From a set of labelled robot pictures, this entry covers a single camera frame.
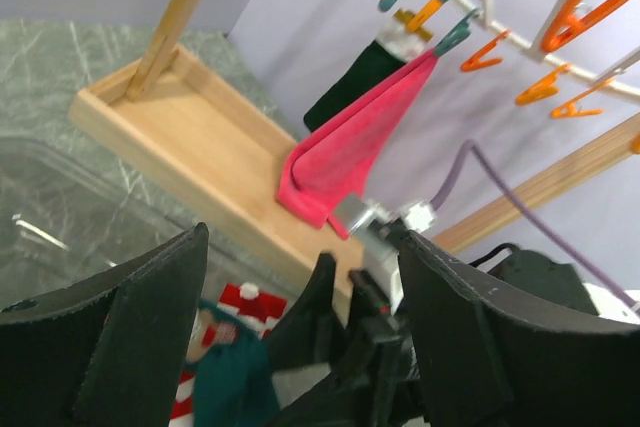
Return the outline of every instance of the wooden tray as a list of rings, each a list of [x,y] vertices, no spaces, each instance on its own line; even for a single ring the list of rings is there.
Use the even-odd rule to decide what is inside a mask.
[[[291,138],[178,45],[135,102],[125,92],[136,61],[81,90],[69,112],[83,130],[130,162],[234,241],[302,287],[322,250],[338,260],[336,303],[362,247],[313,229],[274,200]]]

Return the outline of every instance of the wooden frame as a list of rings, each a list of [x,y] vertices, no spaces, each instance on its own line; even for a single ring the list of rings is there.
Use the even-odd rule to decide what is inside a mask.
[[[344,314],[351,292],[346,274],[361,266],[362,246],[329,227],[313,229],[276,203],[295,141],[176,44],[198,1],[171,0],[144,56],[81,90],[70,118],[297,285],[305,284],[318,254],[331,251],[338,260],[336,306]],[[640,114],[516,194],[531,208],[548,202],[631,155],[638,132]],[[500,198],[434,240],[455,253],[518,216]]]

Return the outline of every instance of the wooden post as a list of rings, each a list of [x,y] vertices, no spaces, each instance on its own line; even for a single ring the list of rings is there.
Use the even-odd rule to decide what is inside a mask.
[[[630,140],[640,131],[640,114],[592,140],[584,147],[514,189],[530,209],[555,199],[634,154]],[[466,219],[436,235],[433,241],[455,254],[520,217],[520,211],[502,196]]]
[[[172,52],[191,14],[200,0],[171,0],[158,24],[138,70],[133,75],[126,95],[136,100],[157,80],[171,64]]]

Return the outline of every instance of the plastic bin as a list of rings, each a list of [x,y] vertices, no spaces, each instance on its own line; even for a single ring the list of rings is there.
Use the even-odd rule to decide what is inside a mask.
[[[137,257],[186,227],[44,144],[0,138],[0,309]],[[222,257],[212,245],[204,297],[251,281],[293,298],[267,273]]]

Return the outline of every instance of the green marble surface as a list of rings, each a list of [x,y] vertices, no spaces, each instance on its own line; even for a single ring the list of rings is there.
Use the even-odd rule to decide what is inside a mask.
[[[70,156],[103,179],[120,186],[182,226],[200,220],[180,202],[76,128],[67,118],[78,90],[140,57],[149,28],[80,25],[73,22],[0,21],[0,136],[24,136]],[[218,32],[186,32],[183,44],[256,106],[291,131],[268,92],[239,54]],[[216,262],[233,270],[238,263],[266,273],[289,288],[248,252],[209,224]]]

